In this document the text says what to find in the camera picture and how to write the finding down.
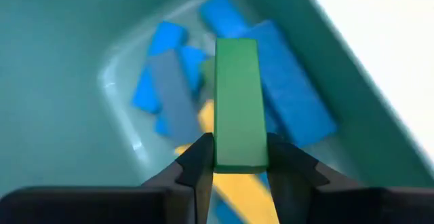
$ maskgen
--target yellow block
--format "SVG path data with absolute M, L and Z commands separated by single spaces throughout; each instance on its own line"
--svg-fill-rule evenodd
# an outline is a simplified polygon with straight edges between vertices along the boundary
M 209 100 L 199 112 L 204 132 L 214 131 L 214 101 Z M 178 147 L 177 154 L 184 153 L 191 144 Z M 260 180 L 253 174 L 214 173 L 213 185 L 246 223 L 279 223 L 273 198 Z

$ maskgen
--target teal bin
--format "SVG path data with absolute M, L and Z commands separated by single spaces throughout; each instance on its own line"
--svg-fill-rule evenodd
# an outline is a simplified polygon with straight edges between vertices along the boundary
M 206 0 L 0 0 L 0 195 L 29 185 L 139 185 L 175 157 L 131 105 L 158 22 L 214 51 Z M 314 0 L 233 0 L 282 29 L 339 126 L 305 151 L 367 185 L 434 186 L 413 140 Z

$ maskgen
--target bin floor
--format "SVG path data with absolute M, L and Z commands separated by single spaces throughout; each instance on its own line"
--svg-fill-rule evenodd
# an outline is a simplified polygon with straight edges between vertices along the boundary
M 157 24 L 167 20 L 189 30 L 189 45 L 214 55 L 215 36 L 206 29 L 197 11 L 204 1 L 169 0 L 158 12 L 145 16 L 136 28 L 117 40 L 104 57 L 99 86 L 143 180 L 158 173 L 176 157 L 170 140 L 154 132 L 156 117 L 131 103 L 146 60 L 146 49 Z M 251 23 L 261 21 L 246 0 L 233 1 Z M 341 172 L 357 176 L 339 145 L 337 137 L 331 137 L 304 150 Z

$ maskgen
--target green block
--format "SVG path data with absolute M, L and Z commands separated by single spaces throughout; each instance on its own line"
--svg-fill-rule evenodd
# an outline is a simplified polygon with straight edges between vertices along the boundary
M 263 172 L 267 134 L 256 40 L 217 39 L 215 68 L 214 172 Z
M 215 72 L 214 72 L 215 58 L 210 57 L 205 62 L 201 63 L 201 72 L 203 75 L 203 80 L 205 82 L 205 91 L 208 96 L 214 97 L 214 81 L 215 81 Z

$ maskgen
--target gray block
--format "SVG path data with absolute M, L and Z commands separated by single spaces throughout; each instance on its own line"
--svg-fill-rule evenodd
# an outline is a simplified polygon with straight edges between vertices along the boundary
M 189 85 L 174 50 L 149 57 L 151 76 L 176 145 L 194 143 L 202 131 Z

